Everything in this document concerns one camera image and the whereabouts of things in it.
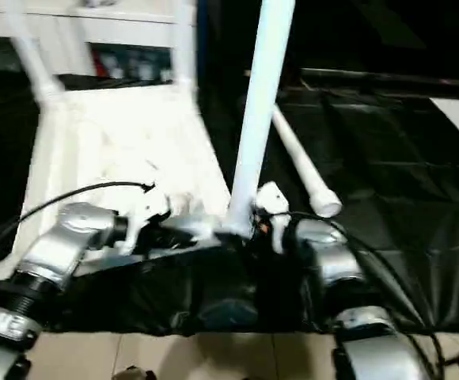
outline black cable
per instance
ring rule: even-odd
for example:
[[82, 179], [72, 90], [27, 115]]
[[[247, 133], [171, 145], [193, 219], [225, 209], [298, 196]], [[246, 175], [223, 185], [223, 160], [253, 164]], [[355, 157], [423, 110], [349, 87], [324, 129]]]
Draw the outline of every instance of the black cable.
[[[388, 271], [388, 273], [393, 277], [393, 279], [396, 281], [396, 283], [398, 284], [399, 288], [404, 292], [406, 297], [408, 297], [412, 302], [413, 298], [411, 297], [411, 295], [407, 291], [407, 288], [405, 287], [405, 284], [402, 282], [402, 280], [401, 280], [400, 276], [398, 275], [398, 273], [396, 272], [395, 268], [393, 268], [391, 266], [391, 264], [381, 255], [381, 253], [379, 253], [375, 248], [373, 248], [370, 245], [366, 244], [364, 241], [362, 241], [361, 239], [357, 238], [356, 236], [349, 234], [341, 226], [339, 226], [336, 222], [333, 222], [330, 219], [322, 218], [322, 217], [320, 217], [318, 215], [315, 215], [315, 214], [311, 214], [309, 212], [302, 212], [302, 211], [285, 211], [285, 212], [279, 212], [277, 214], [269, 214], [267, 216], [277, 216], [277, 215], [301, 216], [301, 217], [306, 218], [306, 219], [314, 219], [314, 220], [318, 220], [318, 221], [324, 222], [324, 223], [328, 224], [329, 226], [333, 227], [334, 229], [339, 231], [347, 239], [347, 241], [349, 241], [349, 242], [353, 241], [357, 245], [360, 245], [362, 248], [364, 248], [366, 251], [372, 253], [374, 255], [374, 257], [376, 257], [378, 259], [378, 261], [381, 263], [381, 265], [383, 267], [385, 267], [386, 271]], [[437, 355], [437, 376], [436, 377], [437, 377], [438, 380], [445, 380], [445, 378], [446, 378], [446, 372], [445, 372], [446, 359], [445, 359], [444, 354], [442, 352], [442, 346], [441, 346], [437, 336], [435, 335], [434, 331], [430, 332], [428, 334], [428, 336], [432, 340], [432, 343], [434, 345], [435, 352], [436, 352], [436, 355]], [[427, 357], [426, 354], [424, 353], [423, 349], [418, 344], [413, 344], [413, 345], [415, 346], [416, 350], [419, 350], [419, 356], [420, 356], [421, 360], [423, 360], [423, 358]], [[431, 369], [431, 365], [427, 366], [427, 371], [429, 371], [429, 368]]]
[[410, 334], [404, 334], [404, 335], [405, 335], [405, 337], [407, 337], [409, 339], [409, 341], [411, 342], [412, 347], [418, 353], [419, 359], [421, 360], [421, 363], [423, 363], [423, 365], [425, 366], [425, 369], [427, 370], [428, 375], [430, 376], [430, 378], [435, 378], [436, 374], [435, 374], [434, 367], [432, 366], [432, 363], [430, 363], [430, 360], [428, 359], [427, 354], [421, 348], [421, 346], [419, 345], [418, 341]]
[[446, 368], [444, 363], [446, 359], [444, 358], [444, 354], [442, 352], [441, 342], [439, 342], [437, 335], [435, 332], [429, 334], [429, 337], [432, 339], [432, 343], [434, 344], [435, 353], [437, 354], [437, 376], [438, 380], [445, 380], [446, 378]]
[[8, 222], [5, 222], [1, 224], [0, 226], [5, 226], [4, 230], [1, 230], [0, 232], [0, 244], [2, 241], [9, 235], [11, 234], [15, 228], [18, 227], [19, 224], [21, 224], [23, 221], [29, 219], [32, 217], [34, 214], [42, 211], [44, 208], [47, 208], [51, 206], [54, 203], [58, 203], [62, 200], [65, 200], [66, 198], [70, 198], [72, 196], [76, 196], [78, 194], [82, 194], [83, 192], [90, 192], [92, 190], [96, 190], [98, 188], [110, 188], [114, 186], [131, 186], [131, 187], [138, 187], [141, 188], [144, 192], [149, 191], [153, 186], [149, 186], [147, 184], [140, 184], [139, 182], [130, 182], [130, 181], [113, 181], [113, 182], [104, 182], [103, 184], [91, 184], [89, 186], [85, 186], [83, 188], [79, 188], [76, 190], [73, 190], [71, 192], [64, 193], [60, 196], [56, 196], [53, 199], [48, 200], [45, 203], [42, 203], [41, 205], [34, 207], [32, 210], [29, 210], [22, 216], [17, 216], [11, 218]]

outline white pvc pipe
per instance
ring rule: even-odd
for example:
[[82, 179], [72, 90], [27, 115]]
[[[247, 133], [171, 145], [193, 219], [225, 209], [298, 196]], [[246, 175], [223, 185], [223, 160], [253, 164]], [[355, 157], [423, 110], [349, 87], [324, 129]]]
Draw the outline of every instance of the white pvc pipe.
[[342, 209], [342, 202], [323, 181], [316, 166], [310, 161], [309, 155], [303, 149], [296, 134], [277, 105], [274, 107], [273, 122], [287, 153], [291, 156], [294, 167], [305, 185], [305, 189], [309, 193], [311, 208], [323, 218], [331, 218], [337, 215]]
[[294, 3], [295, 0], [263, 0], [261, 5], [227, 219], [227, 226], [242, 236], [250, 236], [252, 232], [251, 206], [260, 180]]
[[173, 77], [181, 89], [195, 92], [195, 29], [192, 27], [194, 6], [190, 0], [175, 0], [173, 6]]
[[27, 28], [21, 0], [0, 0], [0, 4], [13, 33], [13, 45], [32, 83], [35, 98], [43, 101], [49, 95], [60, 93], [63, 87], [48, 72], [34, 38]]

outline shelf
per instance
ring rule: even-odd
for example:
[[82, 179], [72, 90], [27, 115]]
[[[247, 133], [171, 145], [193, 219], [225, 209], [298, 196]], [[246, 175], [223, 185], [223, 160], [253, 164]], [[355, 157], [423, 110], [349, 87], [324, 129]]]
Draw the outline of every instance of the shelf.
[[[173, 1], [168, 0], [117, 0], [113, 6], [85, 8], [80, 0], [23, 0], [27, 13], [51, 16], [105, 18], [113, 20], [173, 23]], [[192, 6], [191, 20], [195, 20]]]
[[156, 22], [137, 22], [81, 17], [84, 41], [99, 44], [127, 44], [170, 48], [172, 26]]

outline tile floor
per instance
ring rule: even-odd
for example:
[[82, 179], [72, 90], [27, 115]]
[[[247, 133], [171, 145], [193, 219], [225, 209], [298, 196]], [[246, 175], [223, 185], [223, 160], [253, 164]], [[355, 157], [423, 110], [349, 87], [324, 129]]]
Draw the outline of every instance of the tile floor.
[[[459, 336], [439, 335], [446, 357]], [[434, 350], [420, 337], [428, 355]], [[110, 380], [131, 365], [158, 380], [333, 380], [330, 336], [315, 334], [199, 334], [156, 338], [139, 334], [43, 334], [29, 358], [30, 380]], [[447, 380], [459, 380], [451, 367]]]

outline black plastic sheet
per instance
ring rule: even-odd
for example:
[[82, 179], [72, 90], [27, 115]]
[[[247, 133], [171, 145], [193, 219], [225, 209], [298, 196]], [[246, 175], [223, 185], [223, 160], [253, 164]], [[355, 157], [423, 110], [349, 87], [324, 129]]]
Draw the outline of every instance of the black plastic sheet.
[[0, 72], [0, 222], [21, 211], [37, 125], [27, 77]]
[[[7, 115], [13, 114], [17, 124], [28, 120], [35, 128], [37, 108], [27, 83], [14, 76], [8, 80], [0, 91], [0, 127], [8, 127]], [[74, 76], [62, 80], [71, 89], [133, 84]], [[218, 91], [208, 94], [202, 102], [203, 117], [231, 185], [243, 100], [231, 103]], [[10, 96], [13, 102], [5, 105], [2, 99]], [[426, 99], [297, 91], [283, 97], [280, 105], [343, 201], [337, 220], [378, 249], [400, 274], [407, 297], [372, 254], [358, 255], [400, 326], [417, 333], [459, 332], [456, 127]], [[29, 156], [21, 159], [23, 167], [28, 160]], [[5, 181], [8, 171], [1, 174]], [[26, 178], [24, 170], [23, 184]], [[302, 183], [273, 128], [261, 176], [261, 182], [266, 181], [278, 183], [291, 210], [309, 211]], [[8, 189], [15, 204], [3, 207], [5, 216], [20, 209], [24, 191], [19, 184]], [[313, 268], [263, 247], [255, 244], [242, 250], [229, 243], [224, 249], [81, 277], [57, 302], [50, 329], [153, 335], [328, 332], [324, 311], [313, 306], [308, 291], [315, 280]]]
[[[239, 80], [251, 68], [261, 0], [198, 3], [199, 73]], [[459, 0], [297, 0], [285, 71], [307, 67], [459, 79]]]

